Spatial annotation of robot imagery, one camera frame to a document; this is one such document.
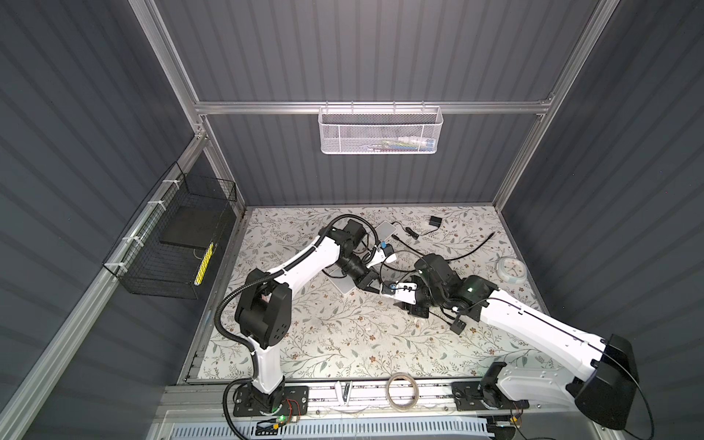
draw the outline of wire mesh basket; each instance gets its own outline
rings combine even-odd
[[[325,154],[433,154],[442,128],[439,107],[419,111],[376,110],[318,113],[320,150]]]
[[[104,261],[103,266],[132,294],[197,299],[210,293],[237,221],[237,190],[229,180],[183,173],[169,182],[161,200],[148,202],[151,212],[144,225],[113,246],[129,241],[121,260]],[[184,213],[210,219],[210,228],[200,231],[205,249],[166,238]]]

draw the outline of white round clock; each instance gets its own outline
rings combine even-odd
[[[528,271],[526,265],[518,258],[502,257],[496,262],[496,274],[507,283],[522,284],[528,276]]]

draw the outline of white vent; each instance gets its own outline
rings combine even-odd
[[[369,419],[302,420],[279,429],[277,434],[254,434],[255,422],[235,422],[244,436],[267,439],[355,438],[388,436],[421,436],[457,434],[474,438],[493,438],[486,430],[486,420],[477,417],[383,417]],[[171,439],[230,440],[235,439],[224,422],[177,423]]]
[[[395,111],[380,106],[349,112],[321,107],[320,150],[325,154],[433,154],[442,128],[439,107]]]

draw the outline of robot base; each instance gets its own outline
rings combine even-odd
[[[452,382],[452,396],[458,411],[476,411],[484,408],[521,410],[528,408],[528,401],[511,401],[496,386],[499,372],[505,362],[493,362],[480,380]]]
[[[291,405],[292,415],[305,415],[308,412],[307,386],[284,386],[283,403],[274,414],[271,414],[272,408],[266,407],[259,399],[255,398],[254,394],[256,392],[257,390],[252,386],[252,383],[244,384],[235,391],[233,396],[234,410],[232,410],[234,417],[288,416],[289,405],[286,403],[286,399],[298,402],[298,405],[295,403]]]

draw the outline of red wire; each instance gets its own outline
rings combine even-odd
[[[287,425],[291,421],[291,416],[294,414],[294,407],[291,406],[291,401],[289,399],[286,399],[286,403],[289,404],[289,418],[286,420],[286,423],[284,425]]]
[[[293,403],[295,403],[296,406],[298,407],[298,416],[300,417],[300,416],[301,416],[301,406],[298,404],[298,401],[295,401],[294,399],[291,399],[291,401],[292,401]]]

